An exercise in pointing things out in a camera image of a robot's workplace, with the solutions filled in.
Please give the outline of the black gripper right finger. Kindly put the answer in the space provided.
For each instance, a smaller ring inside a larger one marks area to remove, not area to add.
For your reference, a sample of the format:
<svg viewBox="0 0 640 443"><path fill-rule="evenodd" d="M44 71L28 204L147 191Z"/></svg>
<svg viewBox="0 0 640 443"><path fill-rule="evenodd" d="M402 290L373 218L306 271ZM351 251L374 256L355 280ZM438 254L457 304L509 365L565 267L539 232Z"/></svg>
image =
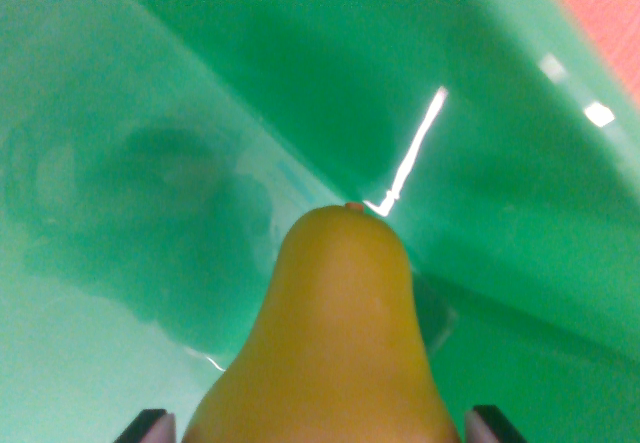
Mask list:
<svg viewBox="0 0 640 443"><path fill-rule="evenodd" d="M476 405L465 414L466 443L526 443L496 405Z"/></svg>

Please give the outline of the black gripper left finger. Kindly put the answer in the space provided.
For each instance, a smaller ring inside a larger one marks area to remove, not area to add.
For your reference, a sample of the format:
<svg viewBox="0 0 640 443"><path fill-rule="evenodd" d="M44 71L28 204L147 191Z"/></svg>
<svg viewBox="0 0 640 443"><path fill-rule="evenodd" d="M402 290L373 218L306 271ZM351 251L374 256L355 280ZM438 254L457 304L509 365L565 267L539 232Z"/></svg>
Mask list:
<svg viewBox="0 0 640 443"><path fill-rule="evenodd" d="M143 409L114 442L175 443L175 415L165 409Z"/></svg>

